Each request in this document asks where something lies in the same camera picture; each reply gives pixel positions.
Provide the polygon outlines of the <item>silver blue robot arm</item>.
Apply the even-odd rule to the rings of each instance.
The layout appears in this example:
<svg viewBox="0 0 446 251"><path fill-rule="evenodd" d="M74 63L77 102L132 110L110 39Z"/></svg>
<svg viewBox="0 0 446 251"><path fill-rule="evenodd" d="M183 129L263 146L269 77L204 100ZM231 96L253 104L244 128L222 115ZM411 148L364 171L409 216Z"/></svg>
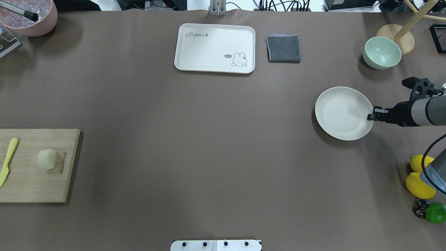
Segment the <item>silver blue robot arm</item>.
<svg viewBox="0 0 446 251"><path fill-rule="evenodd" d="M391 108L374 106L367 121L379 123L379 128L389 129L384 135L396 139L398 150L408 150L408 143L422 154L435 147L442 148L430 164L422 165L421 180L430 189L445 195L445 96L417 95Z"/></svg>

